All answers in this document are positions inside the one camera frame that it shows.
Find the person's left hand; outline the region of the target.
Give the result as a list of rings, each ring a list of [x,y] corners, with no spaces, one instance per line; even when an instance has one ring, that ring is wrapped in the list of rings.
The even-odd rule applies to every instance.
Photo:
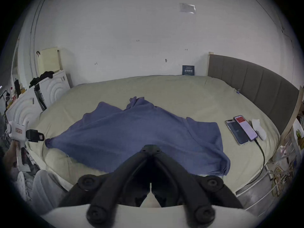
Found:
[[[16,162],[16,150],[18,146],[19,142],[16,140],[12,140],[9,149],[7,150],[2,159],[7,175],[10,175],[11,169],[13,168],[13,165]]]

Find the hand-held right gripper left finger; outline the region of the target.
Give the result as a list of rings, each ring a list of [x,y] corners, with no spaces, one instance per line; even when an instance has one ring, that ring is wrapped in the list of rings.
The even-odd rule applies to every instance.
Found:
[[[152,145],[145,145],[112,173],[83,175],[59,207],[89,204],[87,221],[91,225],[110,225],[117,204],[140,207],[149,194],[151,181],[147,171],[151,156]]]

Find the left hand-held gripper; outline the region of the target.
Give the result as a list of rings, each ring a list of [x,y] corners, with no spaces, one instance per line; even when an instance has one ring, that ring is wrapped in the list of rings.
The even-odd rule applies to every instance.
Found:
[[[21,172],[30,172],[30,167],[28,164],[22,163],[22,151],[21,148],[25,146],[26,142],[39,142],[44,141],[44,134],[38,132],[37,130],[28,129],[28,122],[25,125],[19,124],[15,121],[9,121],[7,124],[7,134],[12,140],[19,142],[19,146],[16,147],[16,160],[17,168]]]

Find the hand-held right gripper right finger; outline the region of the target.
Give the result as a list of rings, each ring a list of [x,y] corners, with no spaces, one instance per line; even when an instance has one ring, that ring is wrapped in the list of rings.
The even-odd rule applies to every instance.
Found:
[[[150,145],[150,154],[151,192],[161,207],[184,205],[191,225],[211,225],[215,220],[212,205],[243,209],[218,176],[191,174],[156,145]]]

